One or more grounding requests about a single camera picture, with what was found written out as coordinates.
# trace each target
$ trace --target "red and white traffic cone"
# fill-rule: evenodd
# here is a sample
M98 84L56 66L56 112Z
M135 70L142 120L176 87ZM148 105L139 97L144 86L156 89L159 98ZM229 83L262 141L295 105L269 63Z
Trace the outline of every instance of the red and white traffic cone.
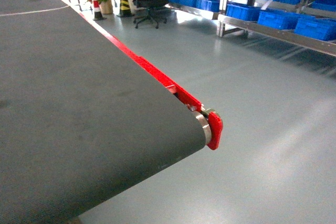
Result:
M98 0L92 0L92 2L93 2L93 9L94 9L94 12L95 12L95 17L93 18L93 20L102 20L102 19L106 19L106 18L104 18L103 15L101 14Z

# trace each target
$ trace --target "gray conveyor belt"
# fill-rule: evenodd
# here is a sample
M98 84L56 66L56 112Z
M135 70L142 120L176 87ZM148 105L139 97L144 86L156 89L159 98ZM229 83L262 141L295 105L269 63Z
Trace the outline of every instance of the gray conveyor belt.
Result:
M165 87L60 0L0 0L0 223L61 223L205 145Z

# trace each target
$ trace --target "plant pot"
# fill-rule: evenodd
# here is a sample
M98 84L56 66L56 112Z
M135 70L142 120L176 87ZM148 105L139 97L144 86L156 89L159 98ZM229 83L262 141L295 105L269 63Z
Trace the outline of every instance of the plant pot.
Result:
M113 14L112 0L100 3L100 10L102 14Z

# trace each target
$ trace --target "small object on floor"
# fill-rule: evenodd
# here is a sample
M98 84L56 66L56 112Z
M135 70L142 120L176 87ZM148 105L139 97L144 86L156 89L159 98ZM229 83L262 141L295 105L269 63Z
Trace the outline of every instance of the small object on floor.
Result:
M128 0L120 0L120 11L117 16L121 18L133 16Z
M93 20L103 20L103 19L106 19L106 18L103 17L103 15L101 13L98 0L92 0L92 2L93 2L93 9L95 11L95 16L94 16Z

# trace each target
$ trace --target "metal shelf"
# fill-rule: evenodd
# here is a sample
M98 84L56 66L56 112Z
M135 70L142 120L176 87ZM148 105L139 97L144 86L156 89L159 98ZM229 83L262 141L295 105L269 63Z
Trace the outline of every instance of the metal shelf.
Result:
M327 10L320 10L314 8L304 8L302 10L303 13L313 15L313 16L321 16L321 17L328 17L328 18L335 18L336 19L336 12L330 12Z
M332 42L317 40L294 34L292 31L289 30L277 30L271 27L259 25L257 23L227 17L222 14L218 16L218 19L220 22L225 24L229 24L248 31L254 31L259 34L267 35L272 38L280 39L285 42L289 42L298 46L303 46L336 57L336 44Z
M166 6L171 9L182 10L186 13L190 13L190 14L200 16L203 18L207 18L207 19L211 19L211 20L218 19L218 15L219 15L219 13L210 12L208 10L201 10L201 9L197 9L194 7L189 7L189 6L180 5L176 3L169 3Z

